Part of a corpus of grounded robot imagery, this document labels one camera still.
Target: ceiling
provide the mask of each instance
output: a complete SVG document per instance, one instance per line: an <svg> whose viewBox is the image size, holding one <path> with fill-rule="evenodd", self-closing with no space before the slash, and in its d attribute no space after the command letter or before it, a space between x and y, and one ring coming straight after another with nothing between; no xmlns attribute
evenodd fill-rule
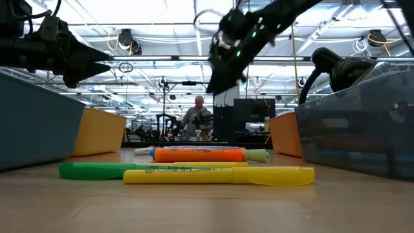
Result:
<svg viewBox="0 0 414 233"><path fill-rule="evenodd" d="M33 6L33 14L49 8L54 10L56 0L27 0ZM247 12L263 8L269 0L242 0L242 9ZM69 24L76 38L97 50L113 56L128 55L126 50L116 47L116 35L123 28L130 28L135 39L141 44L143 56L208 56L212 35L218 29L221 16L205 13L199 17L199 29L192 22L195 14L202 10L214 9L220 14L227 13L233 6L232 0L63 0L58 16ZM294 27L295 40L290 39L289 28L276 38L276 46L265 46L259 56L293 56L293 41L297 56L310 56L320 47L327 47L341 56L389 56L384 47L366 46L366 40L359 41L362 34L368 35L371 29L380 29L388 41L400 39L398 30L390 19L388 12L379 1L361 0L361 5L343 6L342 0L322 1L304 14L300 15ZM404 16L399 9L392 9L404 33L411 39L411 32L405 27ZM41 19L35 21L35 30ZM405 56L406 50L402 40L389 44L392 56ZM101 107L107 111L126 114L134 119L136 114L150 118L162 112L162 89L158 82L164 77L168 82L193 80L208 82L211 69L206 61L132 61L133 70L129 73L120 71L120 61L108 63L111 72L89 78L78 89L67 89L61 83L61 77L38 71L35 76L28 76L24 71L15 72L31 82L46 82L42 85L59 93L77 98L90 106ZM308 77L312 72L311 62L299 62L298 77ZM295 68L291 61L274 63L254 63L249 66L248 75L256 81L256 88L248 86L249 98L260 98L260 93L296 93ZM313 93L329 92L328 77L320 77ZM205 86L177 85L169 94L176 93L176 99L166 97L169 114L182 116L193 105L196 94L203 93ZM73 92L86 93L81 96ZM102 93L118 94L115 98L106 98ZM212 96L205 96L207 108L212 110ZM281 103L292 103L294 96L284 96Z"/></svg>

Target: orange bin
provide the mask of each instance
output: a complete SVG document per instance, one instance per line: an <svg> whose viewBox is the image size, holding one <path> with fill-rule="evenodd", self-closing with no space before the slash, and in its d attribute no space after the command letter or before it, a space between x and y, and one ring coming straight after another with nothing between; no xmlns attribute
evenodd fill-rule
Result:
<svg viewBox="0 0 414 233"><path fill-rule="evenodd" d="M273 150L302 158L295 113L286 113L269 120Z"/></svg>
<svg viewBox="0 0 414 233"><path fill-rule="evenodd" d="M85 108L72 156L94 155L121 148L126 118Z"/></svg>

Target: orange highlighter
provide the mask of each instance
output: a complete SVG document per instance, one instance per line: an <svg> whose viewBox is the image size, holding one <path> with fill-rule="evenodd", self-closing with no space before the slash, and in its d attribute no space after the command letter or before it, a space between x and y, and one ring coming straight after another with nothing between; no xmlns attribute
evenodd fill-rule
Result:
<svg viewBox="0 0 414 233"><path fill-rule="evenodd" d="M266 162L268 153L260 150L209 150L157 148L155 162Z"/></svg>

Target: wooden table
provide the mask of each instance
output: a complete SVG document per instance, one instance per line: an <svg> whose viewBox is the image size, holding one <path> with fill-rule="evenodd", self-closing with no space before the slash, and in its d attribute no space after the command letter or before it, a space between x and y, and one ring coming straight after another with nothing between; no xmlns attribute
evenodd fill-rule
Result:
<svg viewBox="0 0 414 233"><path fill-rule="evenodd" d="M75 161L149 162L122 150ZM312 166L272 155L253 166ZM414 184L316 168L316 183L124 185L69 181L58 163L0 173L1 232L413 232Z"/></svg>

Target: green highlighter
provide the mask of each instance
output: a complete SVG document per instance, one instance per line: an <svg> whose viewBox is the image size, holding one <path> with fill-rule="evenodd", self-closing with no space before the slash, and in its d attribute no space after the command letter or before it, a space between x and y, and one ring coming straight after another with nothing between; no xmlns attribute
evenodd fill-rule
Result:
<svg viewBox="0 0 414 233"><path fill-rule="evenodd" d="M104 179L122 179L124 172L127 170L191 170L192 168L201 169L201 167L192 166L155 166L111 162L63 162L59 165L59 175L62 179L92 181Z"/></svg>

